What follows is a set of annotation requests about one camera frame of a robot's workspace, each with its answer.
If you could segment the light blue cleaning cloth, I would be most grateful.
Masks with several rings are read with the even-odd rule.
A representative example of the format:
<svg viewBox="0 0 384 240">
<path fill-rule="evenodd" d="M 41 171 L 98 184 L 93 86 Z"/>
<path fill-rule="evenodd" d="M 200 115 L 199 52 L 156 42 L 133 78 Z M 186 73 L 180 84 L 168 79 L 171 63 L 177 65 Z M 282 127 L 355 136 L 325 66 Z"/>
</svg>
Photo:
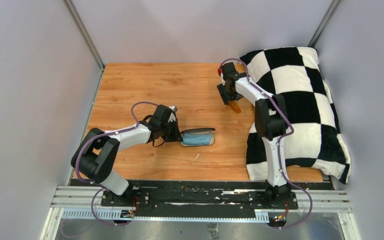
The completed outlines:
<svg viewBox="0 0 384 240">
<path fill-rule="evenodd" d="M 214 143 L 214 136 L 211 133 L 193 134 L 185 133 L 182 137 L 183 146 L 210 146 Z"/>
</svg>

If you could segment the orange sunglasses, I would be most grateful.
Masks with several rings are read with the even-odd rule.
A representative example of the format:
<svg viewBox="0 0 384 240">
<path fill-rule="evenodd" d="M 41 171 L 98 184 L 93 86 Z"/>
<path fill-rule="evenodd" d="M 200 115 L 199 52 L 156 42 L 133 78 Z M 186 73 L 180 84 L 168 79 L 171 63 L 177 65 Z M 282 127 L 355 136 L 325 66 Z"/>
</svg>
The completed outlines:
<svg viewBox="0 0 384 240">
<path fill-rule="evenodd" d="M 236 114 L 240 114 L 240 113 L 242 112 L 236 101 L 230 101 L 230 102 L 228 103 L 228 106 L 230 106 L 231 109 L 232 109 Z"/>
</svg>

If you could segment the black glasses case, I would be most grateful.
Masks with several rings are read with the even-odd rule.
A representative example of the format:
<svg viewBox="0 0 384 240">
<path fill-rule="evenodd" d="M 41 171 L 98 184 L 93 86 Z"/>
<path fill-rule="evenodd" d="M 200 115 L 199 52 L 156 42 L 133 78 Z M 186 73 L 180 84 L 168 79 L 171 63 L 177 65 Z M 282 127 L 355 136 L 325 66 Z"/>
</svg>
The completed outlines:
<svg viewBox="0 0 384 240">
<path fill-rule="evenodd" d="M 215 142 L 214 131 L 212 127 L 191 128 L 180 132 L 182 140 L 180 144 L 183 147 L 201 147 L 210 146 Z"/>
</svg>

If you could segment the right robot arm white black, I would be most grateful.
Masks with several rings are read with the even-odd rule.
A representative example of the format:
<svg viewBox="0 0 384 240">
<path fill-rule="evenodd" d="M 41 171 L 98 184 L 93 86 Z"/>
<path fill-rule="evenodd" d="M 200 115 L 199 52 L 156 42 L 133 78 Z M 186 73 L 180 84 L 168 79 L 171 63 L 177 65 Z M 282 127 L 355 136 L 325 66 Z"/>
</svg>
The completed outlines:
<svg viewBox="0 0 384 240">
<path fill-rule="evenodd" d="M 273 95 L 263 90 L 247 72 L 239 73 L 234 63 L 227 60 L 217 69 L 221 84 L 217 90 L 225 105 L 246 98 L 254 106 L 254 127 L 264 142 L 267 162 L 266 204 L 278 209 L 291 194 L 291 185 L 284 168 L 284 140 L 291 126 L 286 116 L 285 100 L 281 95 Z"/>
</svg>

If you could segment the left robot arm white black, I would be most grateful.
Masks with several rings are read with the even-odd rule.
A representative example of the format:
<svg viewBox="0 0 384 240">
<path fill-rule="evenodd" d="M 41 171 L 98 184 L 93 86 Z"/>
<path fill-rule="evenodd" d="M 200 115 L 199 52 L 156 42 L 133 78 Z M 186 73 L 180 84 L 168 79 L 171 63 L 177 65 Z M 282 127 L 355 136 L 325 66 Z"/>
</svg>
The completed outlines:
<svg viewBox="0 0 384 240">
<path fill-rule="evenodd" d="M 86 134 L 71 159 L 71 166 L 77 178 L 92 182 L 114 194 L 120 206 L 129 206 L 133 193 L 128 189 L 129 182 L 114 170 L 117 154 L 127 148 L 154 144 L 180 142 L 177 107 L 158 104 L 152 115 L 138 120 L 134 125 L 110 131 L 92 128 Z"/>
</svg>

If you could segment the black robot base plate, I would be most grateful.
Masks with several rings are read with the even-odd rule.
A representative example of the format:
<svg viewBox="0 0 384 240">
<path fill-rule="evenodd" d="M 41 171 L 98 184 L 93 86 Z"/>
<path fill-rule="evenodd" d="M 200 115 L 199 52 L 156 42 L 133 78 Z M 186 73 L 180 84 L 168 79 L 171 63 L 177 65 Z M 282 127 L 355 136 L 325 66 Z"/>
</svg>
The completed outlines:
<svg viewBox="0 0 384 240">
<path fill-rule="evenodd" d="M 277 211 L 299 208 L 301 190 L 270 201 L 265 182 L 157 181 L 133 180 L 121 195 L 103 191 L 98 201 L 104 207 L 132 207 L 121 218 L 251 218 L 257 210 Z"/>
</svg>

